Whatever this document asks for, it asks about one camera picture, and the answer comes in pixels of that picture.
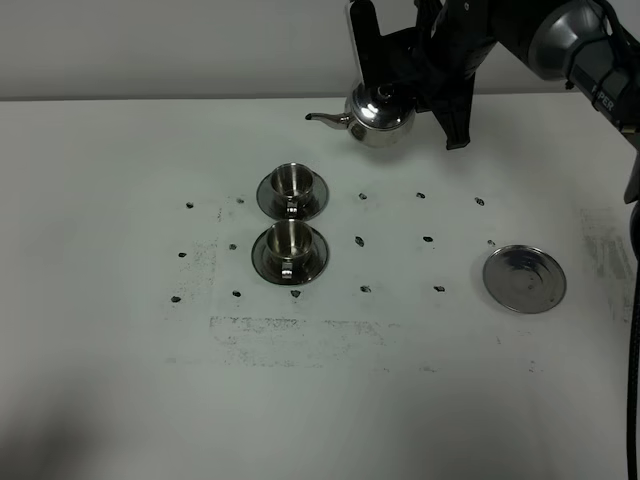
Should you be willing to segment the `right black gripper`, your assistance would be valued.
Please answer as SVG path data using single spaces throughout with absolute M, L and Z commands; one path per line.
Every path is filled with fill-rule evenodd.
M 372 1 L 349 1 L 346 17 L 361 83 L 377 86 L 385 111 L 431 111 L 446 149 L 470 143 L 476 71 L 494 47 L 492 1 L 416 1 L 415 23 L 381 34 Z M 384 65 L 380 80 L 379 49 Z

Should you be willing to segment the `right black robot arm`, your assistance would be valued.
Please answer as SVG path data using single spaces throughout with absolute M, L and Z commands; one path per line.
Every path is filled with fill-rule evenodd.
M 383 35 L 370 1 L 346 8 L 363 86 L 431 112 L 449 150 L 470 142 L 475 74 L 497 44 L 538 78 L 563 81 L 639 145 L 639 42 L 607 1 L 418 1 L 414 26 Z

